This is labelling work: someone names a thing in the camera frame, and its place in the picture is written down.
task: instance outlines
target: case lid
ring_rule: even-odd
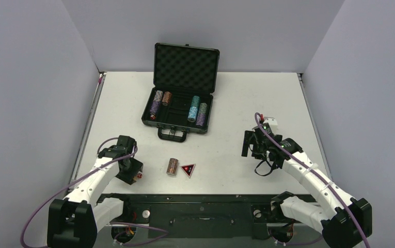
[[[217,49],[157,43],[153,83],[156,87],[213,93],[219,54]]]

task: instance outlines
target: open case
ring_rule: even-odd
[[[211,115],[219,50],[195,48],[189,45],[155,45],[153,84],[144,110],[142,121],[145,125],[158,128],[158,137],[163,140],[184,142],[187,133],[205,134]],[[160,104],[155,118],[151,117],[151,106],[156,91],[171,93],[167,106]],[[206,117],[201,126],[188,121],[193,96],[200,103],[207,104]]]

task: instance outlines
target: white table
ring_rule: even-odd
[[[157,128],[143,125],[141,116],[153,87],[153,72],[106,75],[78,176],[92,168],[98,146],[118,135],[137,140],[135,158],[144,163],[144,175],[133,185],[114,178],[104,193],[308,194],[284,171],[260,177],[254,173],[259,161],[241,157],[244,131],[256,126],[255,112],[276,118],[276,133],[298,142],[327,174],[296,73],[218,73],[208,133],[188,134],[184,143],[163,141]],[[170,158],[180,165],[195,163],[191,178],[180,168],[176,178],[168,176]],[[268,172],[268,166],[263,164],[259,172]]]

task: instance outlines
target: red triangle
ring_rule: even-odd
[[[195,167],[196,167],[196,164],[189,164],[189,165],[181,166],[182,170],[185,172],[185,174],[189,178],[191,178],[191,173],[193,173]]]

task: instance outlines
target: gray wall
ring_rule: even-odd
[[[346,0],[304,74],[333,179],[395,247],[395,1]]]
[[[0,1],[0,247],[68,183],[98,72],[61,1]],[[27,232],[45,241],[46,210]]]
[[[220,49],[219,71],[307,68],[343,0],[64,0],[100,70],[151,71],[156,42]]]

